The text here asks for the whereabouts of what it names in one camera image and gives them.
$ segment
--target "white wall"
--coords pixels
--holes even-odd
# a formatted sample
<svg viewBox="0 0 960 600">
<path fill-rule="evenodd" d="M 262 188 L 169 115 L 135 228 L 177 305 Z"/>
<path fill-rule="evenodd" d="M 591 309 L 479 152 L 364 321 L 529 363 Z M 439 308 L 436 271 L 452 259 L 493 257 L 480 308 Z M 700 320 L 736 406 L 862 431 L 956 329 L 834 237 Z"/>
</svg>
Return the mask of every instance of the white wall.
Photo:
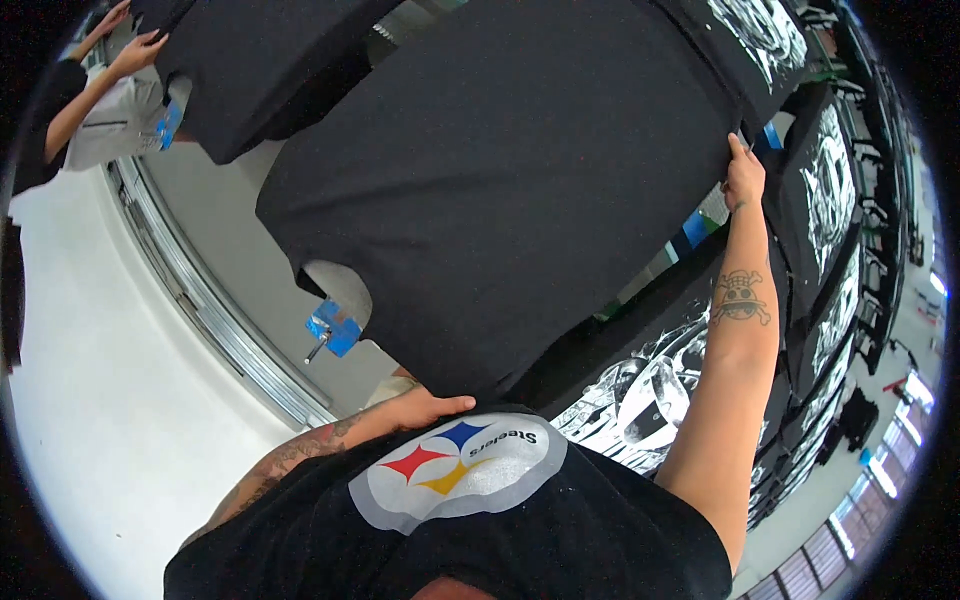
<svg viewBox="0 0 960 600">
<path fill-rule="evenodd" d="M 160 598 L 166 563 L 295 432 L 248 392 L 147 270 L 99 169 L 14 200 L 23 366 L 10 383 L 36 492 L 107 598 Z"/>
<path fill-rule="evenodd" d="M 921 186 L 923 181 L 919 174 L 923 162 L 919 155 L 915 156 L 914 160 L 918 175 L 916 183 Z M 900 310 L 891 338 L 900 340 L 911 349 L 917 359 L 922 380 L 935 391 L 941 376 L 941 357 L 931 349 L 930 341 L 938 336 L 943 339 L 944 323 L 931 324 L 917 312 L 919 293 L 928 298 L 936 296 L 936 291 L 930 284 L 932 212 L 928 205 L 922 202 L 922 198 L 931 191 L 918 188 L 915 193 L 920 235 L 925 235 L 927 240 L 924 247 L 924 266 L 916 267 L 909 261 L 906 262 Z M 855 381 L 867 399 L 875 402 L 879 409 L 876 427 L 865 444 L 865 447 L 874 453 L 900 400 L 893 392 L 884 392 L 883 388 L 903 379 L 909 372 L 910 364 L 906 352 L 902 349 L 887 349 L 880 358 L 875 376 L 870 376 L 859 355 L 853 360 L 847 375 L 848 385 Z M 826 465 L 814 469 L 806 483 L 748 534 L 743 559 L 733 581 L 731 598 L 748 591 L 772 573 L 828 519 L 863 471 L 858 458 L 858 452 L 847 452 L 846 443 L 841 442 Z M 828 597 L 842 597 L 842 587 L 833 586 L 828 591 Z"/>
</svg>

